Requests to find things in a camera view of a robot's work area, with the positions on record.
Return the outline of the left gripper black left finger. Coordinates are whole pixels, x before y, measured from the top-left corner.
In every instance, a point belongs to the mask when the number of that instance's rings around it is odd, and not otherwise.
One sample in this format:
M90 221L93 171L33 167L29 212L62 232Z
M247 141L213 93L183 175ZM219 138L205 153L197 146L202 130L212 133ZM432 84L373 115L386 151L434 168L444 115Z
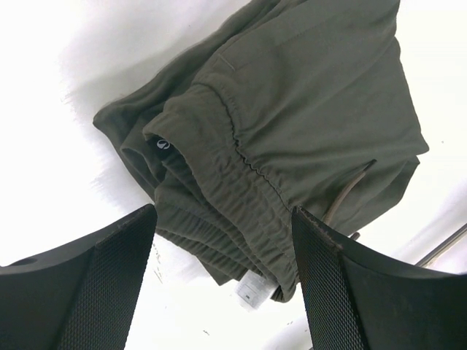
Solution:
M1 348L124 349L156 223L147 204L1 268Z

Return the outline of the olive green shorts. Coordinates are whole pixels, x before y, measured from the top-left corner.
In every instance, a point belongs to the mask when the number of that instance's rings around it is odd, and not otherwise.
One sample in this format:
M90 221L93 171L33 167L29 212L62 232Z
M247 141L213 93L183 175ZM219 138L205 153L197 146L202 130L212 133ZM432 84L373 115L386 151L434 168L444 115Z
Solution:
M152 198L157 233L218 284L299 282L291 213L351 235L428 151L395 37L398 1L251 1L93 124Z

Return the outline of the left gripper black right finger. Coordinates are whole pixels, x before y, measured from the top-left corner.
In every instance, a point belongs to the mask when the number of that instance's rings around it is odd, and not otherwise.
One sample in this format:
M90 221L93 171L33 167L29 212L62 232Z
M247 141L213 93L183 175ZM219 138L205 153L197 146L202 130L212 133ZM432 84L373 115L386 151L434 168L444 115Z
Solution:
M464 349L466 276L410 265L301 207L293 245L314 349Z

